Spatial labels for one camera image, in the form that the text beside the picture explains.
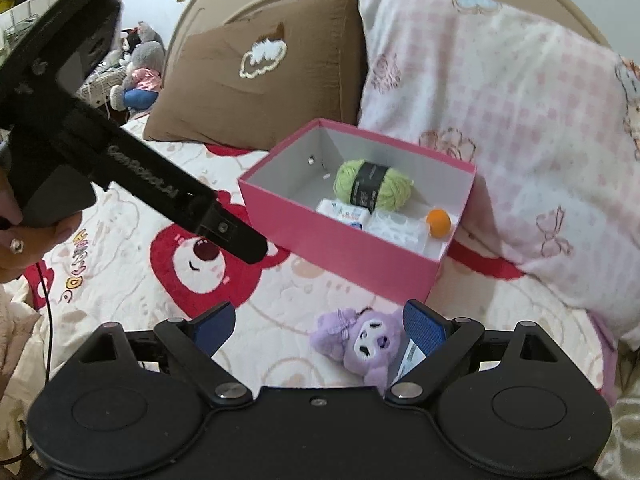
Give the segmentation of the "person's left hand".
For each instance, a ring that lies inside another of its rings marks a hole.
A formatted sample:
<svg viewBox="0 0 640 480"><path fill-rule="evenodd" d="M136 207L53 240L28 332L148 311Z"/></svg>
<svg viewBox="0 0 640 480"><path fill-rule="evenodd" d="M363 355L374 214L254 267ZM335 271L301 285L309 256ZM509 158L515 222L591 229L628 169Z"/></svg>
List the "person's left hand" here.
<svg viewBox="0 0 640 480"><path fill-rule="evenodd" d="M43 229L22 225L23 216L4 172L1 173L1 217L12 226L1 231L1 283L19 278L32 264L75 232L82 220L82 213L59 221Z"/></svg>

